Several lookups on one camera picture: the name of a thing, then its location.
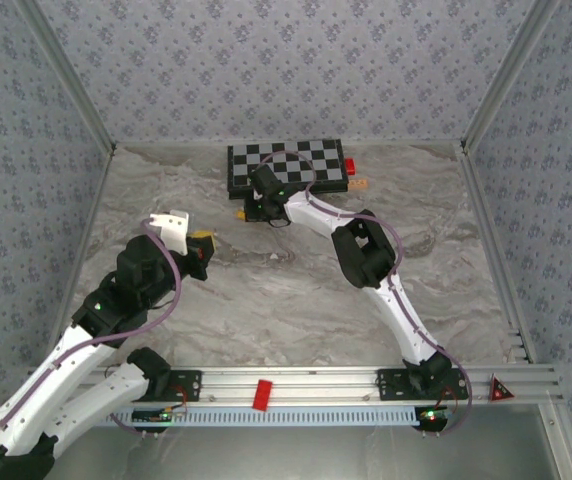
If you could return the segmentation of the black grey checkerboard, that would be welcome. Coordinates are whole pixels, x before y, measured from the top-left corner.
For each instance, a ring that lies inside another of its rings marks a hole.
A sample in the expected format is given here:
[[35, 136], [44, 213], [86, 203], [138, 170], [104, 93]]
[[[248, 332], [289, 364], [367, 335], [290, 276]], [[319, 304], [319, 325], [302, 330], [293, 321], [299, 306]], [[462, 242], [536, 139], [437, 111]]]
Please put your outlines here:
[[227, 192], [243, 199], [252, 191], [249, 174], [270, 154], [267, 164], [285, 184], [305, 187], [316, 176], [312, 193], [341, 193], [349, 176], [340, 139], [284, 141], [229, 145], [227, 147]]

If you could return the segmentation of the left circuit board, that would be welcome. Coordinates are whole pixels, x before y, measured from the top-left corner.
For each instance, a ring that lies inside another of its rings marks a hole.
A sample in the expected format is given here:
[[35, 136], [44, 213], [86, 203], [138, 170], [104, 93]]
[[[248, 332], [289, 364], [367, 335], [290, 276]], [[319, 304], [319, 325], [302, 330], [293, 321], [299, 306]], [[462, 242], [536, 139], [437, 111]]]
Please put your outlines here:
[[133, 423], [171, 424], [187, 413], [184, 407], [165, 407], [161, 409], [136, 409], [131, 414]]

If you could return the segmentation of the circuit board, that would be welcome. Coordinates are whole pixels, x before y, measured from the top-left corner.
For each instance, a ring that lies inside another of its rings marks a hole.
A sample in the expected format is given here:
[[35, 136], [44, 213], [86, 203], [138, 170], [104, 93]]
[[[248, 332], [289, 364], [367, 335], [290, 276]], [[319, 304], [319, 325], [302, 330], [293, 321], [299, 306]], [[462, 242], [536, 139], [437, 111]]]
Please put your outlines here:
[[184, 407], [165, 407], [161, 409], [136, 409], [131, 414], [133, 423], [171, 424], [187, 413]]
[[416, 407], [415, 414], [420, 422], [447, 421], [452, 411], [447, 406]]

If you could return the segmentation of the red rectangular brick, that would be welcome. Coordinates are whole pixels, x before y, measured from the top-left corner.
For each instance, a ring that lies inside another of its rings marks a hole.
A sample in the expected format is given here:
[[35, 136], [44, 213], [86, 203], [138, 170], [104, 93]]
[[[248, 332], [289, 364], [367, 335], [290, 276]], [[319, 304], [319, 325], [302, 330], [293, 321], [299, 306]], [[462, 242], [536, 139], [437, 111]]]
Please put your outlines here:
[[269, 380], [260, 379], [257, 382], [252, 408], [266, 412], [270, 402], [273, 383]]

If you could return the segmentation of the grey metal panel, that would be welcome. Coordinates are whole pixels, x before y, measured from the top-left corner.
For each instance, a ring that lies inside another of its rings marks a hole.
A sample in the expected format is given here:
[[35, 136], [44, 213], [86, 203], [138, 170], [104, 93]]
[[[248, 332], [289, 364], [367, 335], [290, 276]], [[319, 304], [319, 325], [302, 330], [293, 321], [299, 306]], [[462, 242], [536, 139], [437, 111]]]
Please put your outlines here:
[[188, 428], [138, 439], [94, 429], [47, 480], [560, 480], [538, 427]]

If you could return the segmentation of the right circuit board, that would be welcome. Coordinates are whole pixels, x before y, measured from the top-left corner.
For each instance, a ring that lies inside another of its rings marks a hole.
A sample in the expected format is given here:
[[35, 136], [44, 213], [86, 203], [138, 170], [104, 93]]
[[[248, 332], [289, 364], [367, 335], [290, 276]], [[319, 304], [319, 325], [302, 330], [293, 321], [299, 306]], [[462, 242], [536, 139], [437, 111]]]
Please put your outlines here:
[[447, 406], [416, 407], [415, 414], [420, 422], [447, 421], [452, 411]]

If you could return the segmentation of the red triangle warning sticker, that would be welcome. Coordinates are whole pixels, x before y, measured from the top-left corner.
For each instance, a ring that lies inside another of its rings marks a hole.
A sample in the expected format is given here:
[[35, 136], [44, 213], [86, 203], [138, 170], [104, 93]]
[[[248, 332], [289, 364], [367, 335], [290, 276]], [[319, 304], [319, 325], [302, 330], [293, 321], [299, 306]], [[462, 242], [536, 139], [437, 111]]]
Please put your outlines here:
[[514, 398], [515, 395], [507, 386], [496, 375], [493, 375], [490, 380], [489, 401], [499, 402]]

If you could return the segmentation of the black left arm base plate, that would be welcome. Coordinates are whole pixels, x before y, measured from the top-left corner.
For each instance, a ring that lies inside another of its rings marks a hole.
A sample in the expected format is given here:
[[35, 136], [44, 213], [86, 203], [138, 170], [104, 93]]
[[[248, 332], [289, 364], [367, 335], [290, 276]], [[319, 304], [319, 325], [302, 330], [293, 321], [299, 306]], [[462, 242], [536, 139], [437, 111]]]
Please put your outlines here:
[[197, 402], [200, 399], [201, 370], [167, 370], [149, 379], [145, 394], [137, 402]]

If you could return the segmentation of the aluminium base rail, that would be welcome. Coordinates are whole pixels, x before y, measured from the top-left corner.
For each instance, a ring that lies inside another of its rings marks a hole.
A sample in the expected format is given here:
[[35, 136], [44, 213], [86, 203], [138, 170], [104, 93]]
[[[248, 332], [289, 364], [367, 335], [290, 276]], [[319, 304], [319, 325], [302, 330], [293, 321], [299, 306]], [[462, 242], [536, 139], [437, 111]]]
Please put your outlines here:
[[[202, 367], [200, 399], [192, 406], [250, 406], [260, 379], [273, 383], [270, 406], [379, 405], [375, 385], [378, 366], [326, 367]], [[507, 404], [560, 403], [564, 400], [557, 374], [550, 365], [471, 365], [465, 368], [470, 387], [455, 379], [438, 385], [433, 395], [419, 401], [394, 401], [421, 405], [442, 399], [464, 406], [489, 403], [490, 380], [496, 375], [515, 395]]]

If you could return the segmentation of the aluminium frame post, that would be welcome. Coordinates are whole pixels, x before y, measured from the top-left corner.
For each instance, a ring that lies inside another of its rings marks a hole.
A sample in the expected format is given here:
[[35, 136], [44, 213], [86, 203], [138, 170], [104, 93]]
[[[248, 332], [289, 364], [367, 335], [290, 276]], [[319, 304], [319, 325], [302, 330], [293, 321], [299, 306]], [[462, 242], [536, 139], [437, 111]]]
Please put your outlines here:
[[479, 146], [560, 3], [561, 0], [533, 0], [461, 140], [466, 155]]
[[572, 422], [564, 404], [539, 405], [546, 437], [561, 480], [572, 480]]
[[106, 155], [111, 155], [114, 142], [37, 0], [13, 2], [98, 148]]

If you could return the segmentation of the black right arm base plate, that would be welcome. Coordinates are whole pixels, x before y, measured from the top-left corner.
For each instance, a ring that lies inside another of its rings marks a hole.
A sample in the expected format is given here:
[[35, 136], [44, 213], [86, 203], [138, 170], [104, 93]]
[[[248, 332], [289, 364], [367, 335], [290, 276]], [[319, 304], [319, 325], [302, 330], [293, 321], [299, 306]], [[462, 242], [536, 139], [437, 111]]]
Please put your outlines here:
[[421, 377], [407, 369], [379, 369], [376, 371], [375, 385], [382, 401], [419, 401], [433, 395]]

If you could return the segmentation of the aluminium side rail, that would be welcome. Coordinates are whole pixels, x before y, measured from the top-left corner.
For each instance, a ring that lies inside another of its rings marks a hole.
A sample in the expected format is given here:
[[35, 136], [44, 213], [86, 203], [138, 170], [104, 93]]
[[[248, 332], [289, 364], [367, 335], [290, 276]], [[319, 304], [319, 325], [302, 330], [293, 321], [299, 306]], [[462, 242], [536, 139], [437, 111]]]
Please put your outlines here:
[[477, 220], [488, 268], [503, 316], [510, 329], [516, 331], [521, 339], [520, 353], [511, 353], [511, 356], [517, 363], [536, 363], [538, 359], [535, 346], [474, 162], [466, 147], [457, 145], [456, 153], [463, 170], [464, 182]]

